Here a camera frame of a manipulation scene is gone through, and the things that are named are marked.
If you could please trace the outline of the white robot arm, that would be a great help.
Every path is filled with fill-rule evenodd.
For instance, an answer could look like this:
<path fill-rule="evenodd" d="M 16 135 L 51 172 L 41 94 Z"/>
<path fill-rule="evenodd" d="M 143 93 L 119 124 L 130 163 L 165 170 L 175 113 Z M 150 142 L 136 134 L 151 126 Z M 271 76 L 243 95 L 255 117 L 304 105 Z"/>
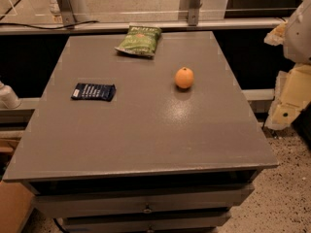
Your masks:
<path fill-rule="evenodd" d="M 274 100 L 265 126 L 272 130 L 289 127 L 311 102 L 311 0 L 303 0 L 289 20 L 264 38 L 271 46 L 283 46 L 284 56 L 294 63 L 289 72 L 280 71 Z"/>

